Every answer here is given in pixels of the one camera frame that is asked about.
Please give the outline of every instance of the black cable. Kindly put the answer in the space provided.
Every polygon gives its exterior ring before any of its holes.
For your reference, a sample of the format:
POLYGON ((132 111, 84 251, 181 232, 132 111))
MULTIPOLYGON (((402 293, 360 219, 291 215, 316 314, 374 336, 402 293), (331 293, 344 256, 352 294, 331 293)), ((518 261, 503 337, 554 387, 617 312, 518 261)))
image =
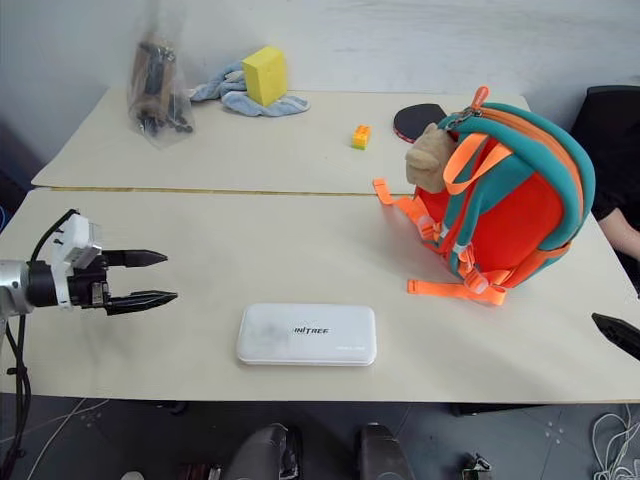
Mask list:
POLYGON ((40 240, 38 240, 38 243, 36 244, 36 248, 33 249, 33 253, 31 254, 31 262, 35 262, 38 259, 38 255, 40 254, 40 250, 42 250, 42 246, 44 245, 44 242, 47 241, 47 239, 53 235, 53 233, 60 228, 60 226, 66 222, 67 220, 69 220, 71 218, 72 215, 76 215, 76 214, 80 214, 80 212, 78 212, 78 210, 71 208, 67 211, 67 213, 65 213, 63 216, 61 216, 58 221, 56 223, 54 223, 53 225, 51 225, 51 227, 49 227, 49 230, 47 230, 46 232, 44 232, 44 235, 42 235, 42 237, 40 238, 40 240))
MULTIPOLYGON (((53 233, 58 230, 64 222, 69 220, 69 218, 75 214, 79 214, 79 212, 75 209, 68 210, 42 235, 31 254, 31 263, 38 259, 40 250, 42 250, 42 247, 49 237, 53 235, 53 233)), ((31 408, 31 382, 29 381, 29 375, 27 374, 27 367, 24 364, 24 338, 27 327, 26 318, 26 315, 20 315, 17 341, 11 332, 9 322, 7 322, 5 330, 7 340, 9 341, 9 345, 11 346, 11 350, 13 351, 13 355, 16 359, 15 368, 10 368, 7 371, 9 375, 16 376, 16 426, 13 441, 7 450, 2 463, 2 468, 0 469, 0 480, 9 480, 9 478, 11 478, 16 461, 23 456, 20 446, 22 444, 22 435, 27 426, 27 419, 29 418, 29 409, 31 408)))

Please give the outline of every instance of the white cable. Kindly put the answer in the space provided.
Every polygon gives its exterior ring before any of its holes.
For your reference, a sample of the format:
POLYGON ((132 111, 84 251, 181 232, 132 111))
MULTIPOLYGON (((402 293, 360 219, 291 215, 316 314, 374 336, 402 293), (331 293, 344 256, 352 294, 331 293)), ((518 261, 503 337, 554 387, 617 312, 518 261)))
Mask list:
POLYGON ((85 400, 86 400, 86 398, 83 398, 82 400, 80 400, 78 402, 78 404, 75 406, 75 408, 73 410, 71 410, 71 413, 67 416, 67 418, 64 419, 64 422, 62 422, 60 424, 58 429, 55 432, 53 432, 53 435, 51 435, 49 440, 47 440, 47 443, 44 444, 44 447, 42 447, 42 450, 40 451, 40 455, 38 455, 38 458, 36 458, 36 461, 33 463, 33 467, 31 467, 31 471, 29 472, 29 476, 27 477, 27 480, 31 480, 31 477, 33 477, 33 474, 35 473, 36 468, 38 468, 38 464, 40 463, 40 460, 42 460, 42 457, 44 456, 45 452, 49 448, 49 445, 51 445, 51 442, 53 442, 53 440, 60 433, 60 431, 64 428, 64 426, 67 423, 69 423, 69 420, 71 420, 73 418, 73 414, 75 414, 78 411, 78 409, 82 406, 82 404, 84 403, 85 400))
POLYGON ((7 226, 7 214, 4 211, 2 205, 0 205, 0 214, 2 215, 2 221, 0 222, 0 230, 7 226))
MULTIPOLYGON (((78 410, 75 413, 67 413, 65 415, 60 415, 59 417, 52 418, 51 420, 47 420, 46 422, 43 422, 43 423, 41 423, 39 425, 36 425, 35 427, 31 427, 31 428, 25 430, 24 432, 22 432, 22 435, 24 436, 24 435, 27 435, 27 434, 35 431, 35 430, 40 430, 41 428, 46 427, 47 425, 49 425, 51 423, 57 422, 58 420, 63 420, 65 418, 67 418, 67 417, 71 417, 71 416, 74 416, 74 415, 80 415, 81 413, 85 413, 85 412, 90 412, 91 410, 95 410, 96 408, 100 408, 101 406, 109 403, 109 401, 110 400, 104 400, 104 401, 102 401, 100 403, 97 403, 93 407, 83 408, 82 410, 78 410)), ((15 435, 12 435, 11 437, 3 438, 2 440, 0 440, 0 445, 2 445, 3 443, 10 442, 14 438, 15 438, 15 435)))
POLYGON ((635 472, 632 472, 627 467, 623 467, 622 461, 624 460, 627 451, 629 450, 629 445, 634 437, 640 431, 640 422, 631 425, 631 410, 629 405, 625 405, 627 410, 627 420, 625 421, 619 415, 615 413, 607 413, 602 415, 596 423, 593 425, 593 430, 591 432, 591 445, 593 446, 593 451, 596 454, 596 460, 598 460, 598 464, 600 465, 600 471, 593 474, 593 480, 640 480, 640 471, 637 468, 637 465, 634 465, 635 472), (604 461, 600 458, 600 453, 598 452, 598 448, 596 447, 596 435, 598 432, 598 426, 602 423, 603 420, 607 418, 613 418, 622 424, 623 430, 615 434, 609 442, 607 443, 607 449, 604 455, 604 461), (620 450, 615 458, 612 458, 609 461, 610 453, 612 453, 613 444, 619 439, 624 438, 622 445, 620 446, 620 450))

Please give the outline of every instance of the backpack buckle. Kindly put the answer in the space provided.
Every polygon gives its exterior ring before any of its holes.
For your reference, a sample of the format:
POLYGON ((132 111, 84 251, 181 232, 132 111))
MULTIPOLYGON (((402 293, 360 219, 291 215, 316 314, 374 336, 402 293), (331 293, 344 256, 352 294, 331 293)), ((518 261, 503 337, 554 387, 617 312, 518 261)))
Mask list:
POLYGON ((472 268, 464 277, 464 286, 479 295, 489 288, 489 280, 476 268, 472 268))
POLYGON ((418 233, 423 241, 432 240, 436 230, 436 223, 429 215, 422 215, 416 222, 418 233))
POLYGON ((476 264, 476 257, 473 253, 473 245, 458 245, 457 243, 453 246, 453 251, 458 254, 458 260, 460 262, 459 265, 459 273, 462 276, 465 276, 471 270, 473 270, 474 265, 476 264))

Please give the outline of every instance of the white wall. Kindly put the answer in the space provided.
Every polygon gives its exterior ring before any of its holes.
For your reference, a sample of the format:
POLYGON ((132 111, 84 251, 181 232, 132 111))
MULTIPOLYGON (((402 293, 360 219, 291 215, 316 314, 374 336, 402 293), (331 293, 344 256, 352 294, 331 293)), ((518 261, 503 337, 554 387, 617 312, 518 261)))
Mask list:
MULTIPOLYGON (((194 84, 273 44, 295 89, 471 92, 485 83, 568 126, 587 86, 640 82, 638 0, 181 3, 181 58, 194 84)), ((0 115, 48 161, 104 90, 126 83, 144 0, 0 7, 0 115)))

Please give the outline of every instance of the white table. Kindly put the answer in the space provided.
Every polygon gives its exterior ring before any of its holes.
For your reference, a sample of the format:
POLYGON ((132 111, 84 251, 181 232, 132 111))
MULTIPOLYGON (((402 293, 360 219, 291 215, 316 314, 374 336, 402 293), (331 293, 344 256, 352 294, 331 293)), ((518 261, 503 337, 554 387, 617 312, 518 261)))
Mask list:
MULTIPOLYGON (((393 192, 405 179, 409 144, 392 130, 398 110, 438 103, 460 111, 467 95, 294 92, 311 102, 303 114, 250 118, 218 101, 196 105, 196 133, 171 147, 153 147, 130 124, 123 89, 111 89, 58 156, 33 180, 54 187, 156 188, 269 192, 372 193, 385 177, 393 192), (359 124, 373 127, 365 151, 351 147, 359 124)), ((528 108, 523 97, 492 101, 528 108)))
MULTIPOLYGON (((592 312, 640 326, 632 285, 590 217, 568 255, 503 307, 411 296, 408 278, 448 280, 413 227, 372 197, 31 192, 0 236, 27 258, 67 208, 103 227, 106 248, 169 261, 112 269, 115 294, 180 297, 106 317, 43 308, 28 319, 34 393, 188 400, 610 402, 640 399, 640 363, 610 344, 592 312), (378 358, 367 368, 249 367, 235 357, 255 302, 370 305, 378 358)), ((9 349, 2 352, 3 390, 9 349)))

